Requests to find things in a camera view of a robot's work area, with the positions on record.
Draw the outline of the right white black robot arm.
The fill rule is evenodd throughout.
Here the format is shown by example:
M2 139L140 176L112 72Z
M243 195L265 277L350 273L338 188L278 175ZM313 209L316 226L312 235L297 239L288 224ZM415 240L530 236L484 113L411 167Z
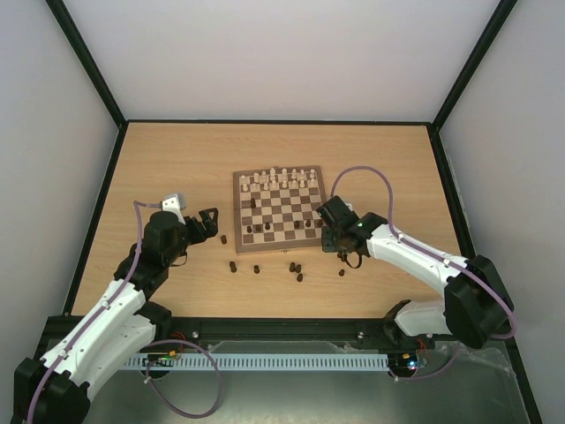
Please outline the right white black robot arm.
M415 336L450 335L480 349L504 334L513 306L498 270L482 255L471 259L447 254L399 231L372 212L359 217L340 197L316 209L336 251L385 261L416 277L441 296L440 301L408 301L385 324L387 340L406 345Z

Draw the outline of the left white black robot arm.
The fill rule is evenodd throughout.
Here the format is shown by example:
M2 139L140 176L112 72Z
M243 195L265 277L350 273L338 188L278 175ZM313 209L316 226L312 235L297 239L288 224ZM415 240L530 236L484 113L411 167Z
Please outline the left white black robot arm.
M184 217L171 199L147 223L118 265L106 291L79 323L39 359L14 372L13 416L26 423L81 423L95 397L138 351L168 345L171 312L151 296L170 267L193 246L218 232L218 211Z

